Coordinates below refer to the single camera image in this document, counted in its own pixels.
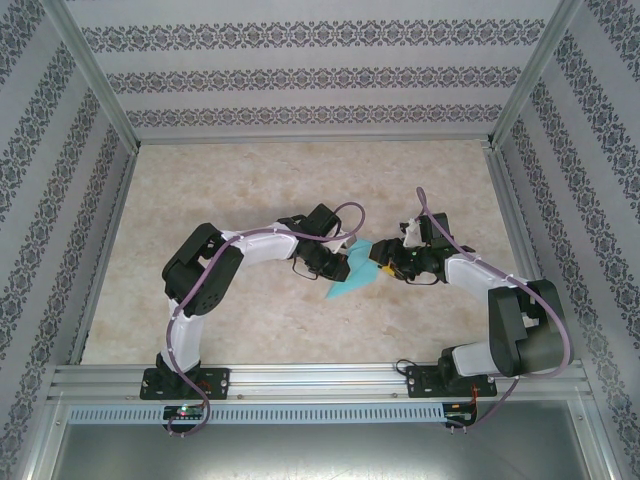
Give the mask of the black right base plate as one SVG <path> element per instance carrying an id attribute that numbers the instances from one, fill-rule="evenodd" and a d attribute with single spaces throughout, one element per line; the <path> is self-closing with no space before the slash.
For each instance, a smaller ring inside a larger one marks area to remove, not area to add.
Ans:
<path id="1" fill-rule="evenodd" d="M 497 395 L 487 375 L 460 376 L 454 370 L 437 366 L 409 366 L 405 370 L 410 398 L 462 398 L 476 394 L 481 398 Z"/>

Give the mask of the aluminium frame post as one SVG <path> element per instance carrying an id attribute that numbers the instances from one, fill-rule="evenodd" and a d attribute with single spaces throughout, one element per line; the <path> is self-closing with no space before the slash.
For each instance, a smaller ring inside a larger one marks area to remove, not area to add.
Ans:
<path id="1" fill-rule="evenodd" d="M 65 0 L 39 1 L 126 148 L 137 154 L 141 141 Z"/>
<path id="2" fill-rule="evenodd" d="M 557 8 L 549 19 L 538 44 L 516 82 L 513 92 L 504 105 L 494 129 L 488 135 L 487 141 L 483 143 L 484 148 L 495 149 L 505 141 L 512 125 L 524 108 L 531 91 L 582 3 L 583 0 L 559 0 Z"/>

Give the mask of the grey metal sheet panel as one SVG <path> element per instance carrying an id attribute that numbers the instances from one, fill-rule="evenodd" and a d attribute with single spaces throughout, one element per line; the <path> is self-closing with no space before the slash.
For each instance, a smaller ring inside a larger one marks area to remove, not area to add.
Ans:
<path id="1" fill-rule="evenodd" d="M 12 480 L 625 480 L 586 400 L 513 401 L 478 427 L 76 421 L 46 408 Z"/>

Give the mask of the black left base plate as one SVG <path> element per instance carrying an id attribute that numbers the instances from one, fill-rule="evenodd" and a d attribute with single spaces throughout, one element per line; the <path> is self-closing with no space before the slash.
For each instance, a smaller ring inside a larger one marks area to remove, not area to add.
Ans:
<path id="1" fill-rule="evenodd" d="M 226 400 L 230 370 L 226 368 L 199 368 L 187 377 L 209 400 Z M 139 396 L 142 400 L 198 400 L 202 396 L 176 372 L 158 368 L 144 370 Z"/>

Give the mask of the left circuit board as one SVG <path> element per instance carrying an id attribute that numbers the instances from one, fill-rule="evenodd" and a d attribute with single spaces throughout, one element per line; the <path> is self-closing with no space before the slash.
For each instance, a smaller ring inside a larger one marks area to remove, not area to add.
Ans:
<path id="1" fill-rule="evenodd" d="M 196 405 L 165 406 L 163 411 L 165 421 L 200 421 L 203 416 L 204 408 Z"/>

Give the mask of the teal paper sheet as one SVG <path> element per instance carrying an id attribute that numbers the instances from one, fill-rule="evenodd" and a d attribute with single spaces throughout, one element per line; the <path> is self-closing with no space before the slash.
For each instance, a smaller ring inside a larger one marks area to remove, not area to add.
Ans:
<path id="1" fill-rule="evenodd" d="M 356 289 L 372 284 L 380 272 L 378 264 L 368 258 L 372 242 L 358 239 L 348 250 L 347 254 L 355 259 L 355 268 L 350 269 L 350 274 L 344 282 L 334 283 L 328 293 L 327 299 L 334 299 L 350 293 Z"/>

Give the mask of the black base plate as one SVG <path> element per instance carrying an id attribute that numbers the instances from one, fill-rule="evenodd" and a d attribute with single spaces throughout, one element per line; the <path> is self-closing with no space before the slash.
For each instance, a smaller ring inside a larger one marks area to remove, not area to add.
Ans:
<path id="1" fill-rule="evenodd" d="M 226 400 L 230 370 L 226 368 L 199 368 L 187 377 L 209 400 Z M 139 396 L 142 400 L 198 400 L 202 396 L 176 372 L 158 368 L 144 370 Z"/>
<path id="2" fill-rule="evenodd" d="M 405 370 L 410 398 L 462 398 L 476 394 L 481 398 L 497 395 L 487 375 L 460 376 L 454 370 L 437 366 L 409 366 Z"/>

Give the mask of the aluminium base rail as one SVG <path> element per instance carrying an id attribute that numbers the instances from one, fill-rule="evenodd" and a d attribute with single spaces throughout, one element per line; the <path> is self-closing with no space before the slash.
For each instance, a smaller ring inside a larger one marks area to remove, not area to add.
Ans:
<path id="1" fill-rule="evenodd" d="M 352 403 L 419 401 L 410 398 L 403 364 L 229 365 L 226 401 Z M 55 369 L 48 401 L 139 402 L 145 365 L 80 365 Z"/>

